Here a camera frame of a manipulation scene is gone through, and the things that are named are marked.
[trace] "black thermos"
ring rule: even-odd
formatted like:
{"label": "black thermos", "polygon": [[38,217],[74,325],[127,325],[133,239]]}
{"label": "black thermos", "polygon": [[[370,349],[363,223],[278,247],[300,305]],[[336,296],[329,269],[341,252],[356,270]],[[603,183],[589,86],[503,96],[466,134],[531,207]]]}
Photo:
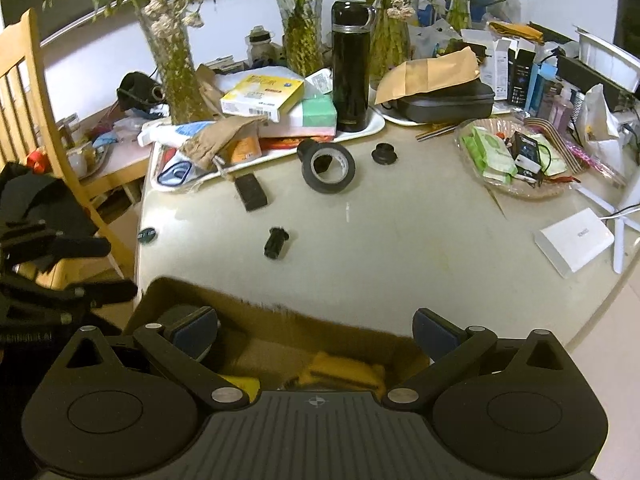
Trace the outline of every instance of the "black thermos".
{"label": "black thermos", "polygon": [[338,130],[359,132],[367,126],[369,44],[373,7],[337,1],[331,8],[334,37],[334,105]]}

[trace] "chair backrest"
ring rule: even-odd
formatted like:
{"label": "chair backrest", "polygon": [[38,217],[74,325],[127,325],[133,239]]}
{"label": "chair backrest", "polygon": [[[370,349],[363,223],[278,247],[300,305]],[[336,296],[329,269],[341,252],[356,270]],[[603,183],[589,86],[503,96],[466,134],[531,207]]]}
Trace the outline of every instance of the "chair backrest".
{"label": "chair backrest", "polygon": [[53,173],[65,181],[77,180],[55,127],[36,13],[29,9],[20,22],[0,33],[0,169],[7,162],[24,164],[27,155],[38,147],[38,137],[47,150]]}

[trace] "wooden chair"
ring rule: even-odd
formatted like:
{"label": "wooden chair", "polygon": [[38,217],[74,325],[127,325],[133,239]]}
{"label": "wooden chair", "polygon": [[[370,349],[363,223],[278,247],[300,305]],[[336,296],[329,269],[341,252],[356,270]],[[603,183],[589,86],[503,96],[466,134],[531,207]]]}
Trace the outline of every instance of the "wooden chair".
{"label": "wooden chair", "polygon": [[[30,88],[28,98],[26,84]],[[66,158],[44,79],[36,13],[30,9],[19,23],[0,33],[0,169],[7,162],[24,164],[27,155],[38,147],[38,137],[47,150],[53,174],[65,181],[76,200],[90,213],[98,232],[110,241],[111,262],[124,276],[133,277],[133,252],[92,207]]]}

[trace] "white cable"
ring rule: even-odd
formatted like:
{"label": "white cable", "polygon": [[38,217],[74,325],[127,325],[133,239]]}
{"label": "white cable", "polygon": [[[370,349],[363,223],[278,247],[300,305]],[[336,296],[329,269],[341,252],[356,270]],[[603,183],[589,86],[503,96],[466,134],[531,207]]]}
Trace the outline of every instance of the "white cable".
{"label": "white cable", "polygon": [[638,211],[640,211],[640,206],[638,206],[636,208],[629,209],[628,211],[622,211],[622,212],[617,213],[615,215],[602,216],[602,217],[600,217],[600,220],[613,220],[615,218],[622,218],[624,216],[631,215],[632,213],[636,213]]}

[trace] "black zippered case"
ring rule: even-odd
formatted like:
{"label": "black zippered case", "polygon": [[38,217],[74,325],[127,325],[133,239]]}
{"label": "black zippered case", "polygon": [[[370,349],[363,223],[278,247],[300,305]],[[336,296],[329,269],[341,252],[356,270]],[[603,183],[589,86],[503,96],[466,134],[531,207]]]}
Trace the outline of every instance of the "black zippered case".
{"label": "black zippered case", "polygon": [[401,97],[390,104],[416,123],[461,123],[489,117],[494,98],[493,89],[478,78],[462,85]]}

